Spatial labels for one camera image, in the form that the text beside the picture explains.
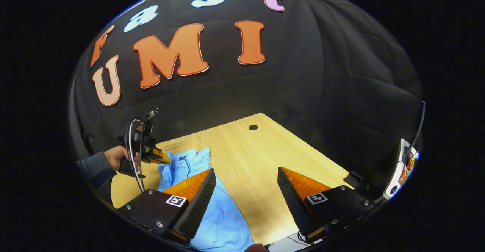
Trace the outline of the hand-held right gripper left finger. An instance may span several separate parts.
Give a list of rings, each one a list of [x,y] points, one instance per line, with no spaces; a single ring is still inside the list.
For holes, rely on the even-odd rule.
[[[118,208],[144,230],[180,245],[189,245],[204,217],[213,191],[213,168],[198,173],[163,192],[149,189]]]

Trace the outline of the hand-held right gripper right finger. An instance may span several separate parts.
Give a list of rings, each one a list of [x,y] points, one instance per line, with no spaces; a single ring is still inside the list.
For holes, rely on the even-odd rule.
[[[330,188],[279,167],[277,183],[302,240],[329,241],[359,224],[378,204],[346,185]]]

